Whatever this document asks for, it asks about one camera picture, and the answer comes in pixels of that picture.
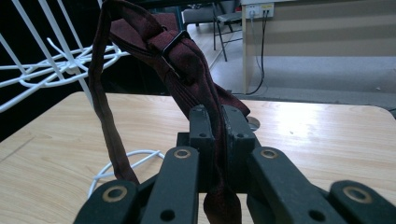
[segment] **metal ring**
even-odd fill
[[[110,196],[110,192],[113,190],[120,190],[120,195],[116,196],[116,197],[112,197]],[[122,200],[125,196],[126,193],[128,192],[128,189],[125,188],[122,185],[117,185],[117,186],[113,186],[108,188],[102,195],[102,199],[103,201],[107,202],[107,203],[116,203],[120,200]]]
[[[179,149],[174,152],[174,156],[179,159],[186,159],[191,155],[187,149]]]
[[[345,195],[351,200],[358,203],[372,203],[372,196],[364,189],[354,186],[346,186],[343,188]]]
[[[264,149],[261,154],[268,159],[275,159],[277,157],[277,152],[272,149]]]

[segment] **chair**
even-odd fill
[[[189,24],[210,23],[213,22],[215,15],[222,15],[234,12],[235,1],[216,1],[216,7],[211,4],[198,9],[187,8],[181,12],[183,28],[187,30]]]
[[[232,27],[232,24],[242,23],[242,12],[241,11],[237,11],[237,12],[234,11],[234,9],[239,6],[239,2],[240,1],[231,1],[230,3],[232,3],[232,5],[231,4],[230,5],[233,7],[233,10],[231,12],[229,12],[229,13],[215,14],[214,20],[213,20],[213,46],[214,46],[214,50],[216,50],[216,36],[218,35],[219,38],[220,38],[221,51],[223,52],[225,62],[227,62],[227,55],[225,53],[224,44],[242,39],[242,38],[234,38],[234,39],[230,39],[228,41],[223,41],[223,38],[222,38],[222,35],[231,34],[233,32],[238,32],[238,31],[242,31],[242,29],[238,29],[238,30],[234,31],[233,27]],[[218,10],[216,10],[216,7],[221,7],[221,5],[217,5],[215,3],[213,4],[214,13],[216,13],[218,11]],[[228,27],[230,28],[230,32],[222,33],[221,29],[220,29],[220,26],[219,26],[220,23],[223,23],[224,25],[228,25]],[[217,34],[216,34],[215,24],[217,25],[217,28],[218,28],[218,33]]]

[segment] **black chair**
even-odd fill
[[[239,1],[233,1],[234,2],[234,8],[236,8],[237,6],[239,6]],[[221,32],[220,29],[220,24],[223,23],[224,25],[228,25],[228,27],[230,28],[229,32]],[[238,29],[238,30],[234,30],[232,27],[232,24],[235,23],[242,23],[242,12],[241,11],[233,11],[231,13],[224,13],[221,15],[215,15],[214,20],[213,20],[213,46],[214,46],[214,50],[216,50],[216,36],[218,35],[220,38],[220,42],[221,42],[221,50],[223,52],[224,55],[224,60],[227,62],[227,55],[225,53],[225,48],[224,48],[224,44],[230,43],[230,42],[234,42],[237,40],[241,40],[242,38],[232,38],[228,41],[223,41],[222,35],[226,35],[226,34],[231,34],[234,32],[238,32],[238,31],[242,31],[242,28]],[[215,28],[215,24],[217,25],[218,28],[218,33],[216,34],[216,28]]]

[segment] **chair leg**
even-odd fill
[[[224,43],[222,41],[222,36],[221,36],[221,31],[220,31],[220,25],[218,22],[217,22],[217,24],[218,24],[218,30],[219,30],[219,36],[220,36],[221,48],[222,48],[223,55],[224,55],[224,60],[227,62],[227,55],[225,54]]]

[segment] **power cord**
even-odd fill
[[[256,64],[257,66],[260,68],[260,71],[262,72],[262,78],[260,79],[260,84],[259,86],[256,88],[256,90],[249,92],[249,93],[234,93],[234,95],[252,95],[254,93],[256,93],[261,87],[262,87],[262,83],[264,82],[265,79],[265,71],[264,71],[264,66],[263,66],[263,51],[264,51],[264,37],[265,37],[265,26],[267,24],[267,18],[268,18],[268,10],[265,10],[263,12],[262,15],[262,52],[261,52],[261,61],[262,61],[262,65],[259,64],[259,59],[258,59],[258,52],[257,52],[257,48],[254,48],[256,51]],[[254,24],[253,24],[253,19],[255,16],[255,12],[254,11],[250,11],[249,12],[249,17],[250,17],[250,24],[251,24],[251,32],[253,35],[253,42],[254,42],[254,46],[257,46],[257,42],[256,42],[256,36],[254,34]]]

